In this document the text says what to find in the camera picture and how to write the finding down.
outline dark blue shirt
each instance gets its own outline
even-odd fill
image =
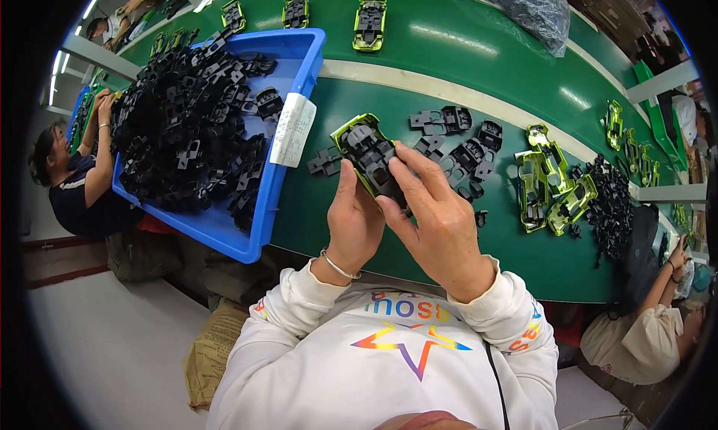
[[[85,176],[95,166],[95,156],[73,154],[67,167],[70,174],[50,187],[49,201],[59,224],[80,237],[104,238],[136,225],[144,210],[135,207],[112,189],[104,192],[92,206],[85,205]]]

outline blue plastic tray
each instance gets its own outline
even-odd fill
[[[67,127],[67,141],[71,142],[73,141],[73,121],[75,121],[75,117],[77,116],[77,110],[80,108],[80,103],[83,102],[83,95],[85,95],[87,92],[90,91],[90,88],[88,86],[83,87],[83,89],[80,91],[80,94],[77,96],[77,100],[75,102],[75,108],[73,109],[73,115],[70,117],[70,124]]]
[[[324,62],[322,47],[326,40],[325,32],[317,28],[261,31],[231,37],[224,49],[233,55],[242,52],[275,55],[277,66],[274,73],[249,78],[249,87],[256,92],[274,86],[279,90],[282,100],[286,100],[286,94],[290,92],[310,96]],[[264,123],[259,117],[244,116],[244,119],[248,130],[264,130]],[[271,148],[271,142],[267,142],[266,146]],[[122,173],[119,155],[115,160],[112,190],[189,237],[239,262],[251,264],[259,259],[262,246],[269,243],[271,238],[285,172],[285,166],[269,163],[268,153],[249,235],[234,226],[234,220],[227,210],[229,200],[215,203],[210,209],[196,215],[166,212],[153,202],[140,204],[137,198],[124,190],[119,181]]]

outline green workbench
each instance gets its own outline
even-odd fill
[[[661,184],[672,184],[674,175],[666,155],[655,145],[651,130],[620,92],[585,60],[567,50],[556,59],[514,22],[493,7],[476,0],[387,0],[386,38],[375,54],[352,49],[353,23],[358,0],[310,0],[310,26],[322,28],[327,42],[325,59],[340,59],[384,65],[433,76],[464,85],[509,102],[543,120],[554,123],[610,161],[618,154],[606,142],[599,124],[606,100],[623,106],[626,127],[636,129],[639,144],[651,145],[649,155],[661,163]],[[121,56],[138,65],[149,58],[157,32],[172,33],[183,27],[199,28],[197,42],[222,29],[220,7],[229,0],[217,0],[201,13],[185,13],[135,42]],[[281,28],[283,0],[240,0],[247,17],[245,32]],[[593,30],[572,14],[571,39],[604,64],[626,87],[635,84],[625,58],[613,58],[620,50],[605,35]],[[128,85],[115,77],[108,83]],[[330,132],[355,115],[373,112],[389,138],[412,146],[420,133],[409,131],[408,115],[422,109],[440,109],[448,102],[428,95],[392,87],[320,77],[312,93],[317,118],[307,139],[302,163],[288,169],[274,222],[271,243],[291,251],[317,255],[328,243],[326,211],[337,178],[310,175],[306,162],[318,149],[331,144]],[[486,118],[472,112],[475,123]],[[594,269],[596,248],[591,227],[581,221],[581,240],[549,230],[526,235],[520,227],[516,205],[516,168],[513,153],[525,151],[524,130],[503,123],[503,148],[495,173],[482,185],[487,192],[474,201],[475,210],[489,211],[486,227],[480,229],[482,252],[494,255],[502,269],[522,275],[531,292],[541,300],[602,302],[610,298],[609,264]],[[453,136],[444,143],[444,153],[461,140],[474,136]],[[570,166],[579,161],[567,154]],[[366,269],[416,282],[430,282],[394,234],[387,229],[377,255]]]

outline brown paper sack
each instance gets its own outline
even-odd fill
[[[227,357],[234,347],[249,315],[237,305],[222,298],[205,323],[184,359],[184,382],[190,394],[189,406],[209,410],[212,397],[227,369]]]

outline white sweatshirt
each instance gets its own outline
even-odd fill
[[[556,429],[558,347],[543,307],[499,270],[480,298],[338,287],[284,269],[250,307],[207,429],[370,430],[399,414],[444,410],[502,429]]]

